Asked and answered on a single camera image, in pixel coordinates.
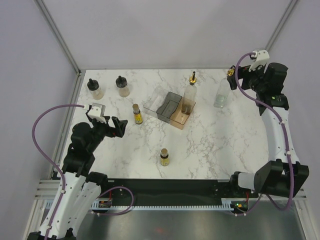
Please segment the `tall clear bottle gold pourer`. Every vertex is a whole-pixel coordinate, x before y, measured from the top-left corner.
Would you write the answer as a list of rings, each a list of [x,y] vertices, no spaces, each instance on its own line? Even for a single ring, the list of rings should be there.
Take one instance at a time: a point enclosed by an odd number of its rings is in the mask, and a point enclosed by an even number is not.
[[[214,100],[214,107],[222,109],[227,101],[228,95],[231,92],[230,83],[228,82],[228,77],[231,77],[234,73],[233,69],[229,69],[226,72],[225,77],[220,81],[219,87]]]

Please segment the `tall bottle gold pourer brown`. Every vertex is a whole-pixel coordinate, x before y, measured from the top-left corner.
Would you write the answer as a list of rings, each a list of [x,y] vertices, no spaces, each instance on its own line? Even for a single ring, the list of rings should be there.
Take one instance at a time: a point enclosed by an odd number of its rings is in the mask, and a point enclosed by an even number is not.
[[[183,101],[182,101],[182,109],[181,112],[186,115],[190,115],[193,109],[193,105],[195,103],[195,98],[197,94],[196,87],[196,72],[193,71],[192,76],[189,78],[189,85],[185,88]]]

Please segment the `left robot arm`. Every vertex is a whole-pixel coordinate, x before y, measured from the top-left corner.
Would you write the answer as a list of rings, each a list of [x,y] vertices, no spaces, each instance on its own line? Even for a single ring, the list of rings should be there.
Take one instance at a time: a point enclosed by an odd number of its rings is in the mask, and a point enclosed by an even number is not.
[[[105,197],[110,190],[107,175],[91,172],[94,151],[105,137],[122,138],[128,124],[117,117],[104,117],[80,122],[72,128],[71,144],[63,160],[60,186],[52,206],[36,232],[29,240],[74,240],[82,221],[97,197]]]

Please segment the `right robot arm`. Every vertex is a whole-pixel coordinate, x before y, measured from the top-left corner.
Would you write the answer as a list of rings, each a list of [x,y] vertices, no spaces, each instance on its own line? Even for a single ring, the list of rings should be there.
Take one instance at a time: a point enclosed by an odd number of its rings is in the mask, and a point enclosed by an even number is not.
[[[240,197],[246,190],[258,194],[293,198],[307,180],[308,166],[300,163],[294,150],[289,129],[289,102],[282,93],[288,68],[272,62],[250,71],[249,66],[232,66],[227,71],[230,88],[237,88],[236,78],[242,80],[243,90],[256,93],[254,99],[265,126],[268,144],[268,162],[256,173],[235,172],[228,191]]]

